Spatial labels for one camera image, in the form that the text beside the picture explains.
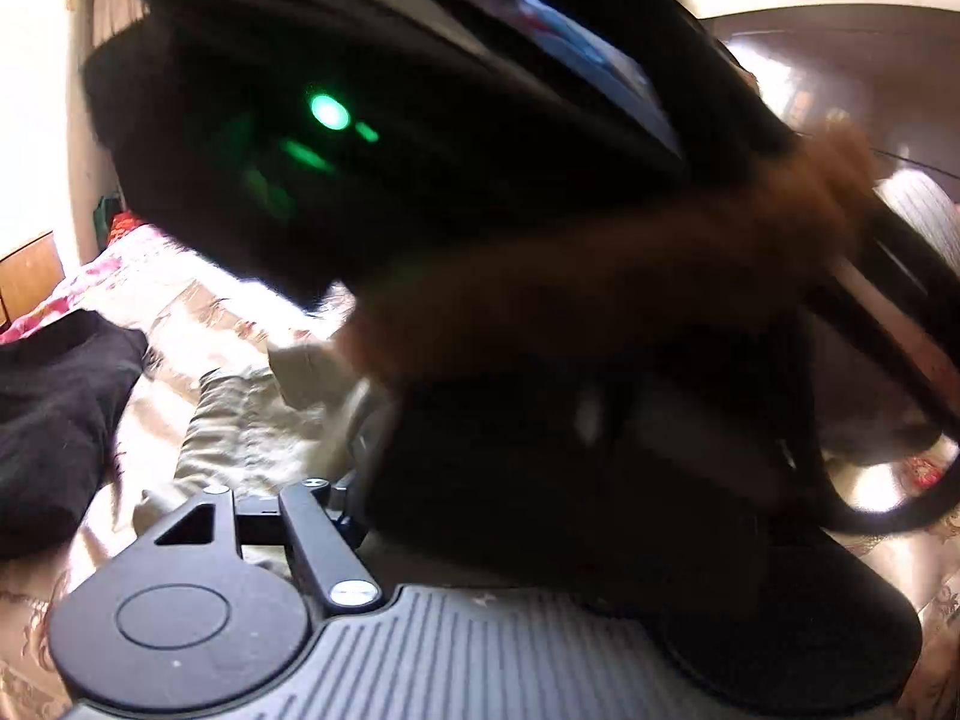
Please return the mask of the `hand in brown sleeve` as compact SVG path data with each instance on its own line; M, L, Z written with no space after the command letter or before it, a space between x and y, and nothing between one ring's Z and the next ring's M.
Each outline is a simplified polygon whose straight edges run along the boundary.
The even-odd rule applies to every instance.
M755 160L734 190L397 268L353 291L334 346L356 372L400 385L584 353L698 312L779 309L856 250L877 176L867 138L848 122L827 125Z

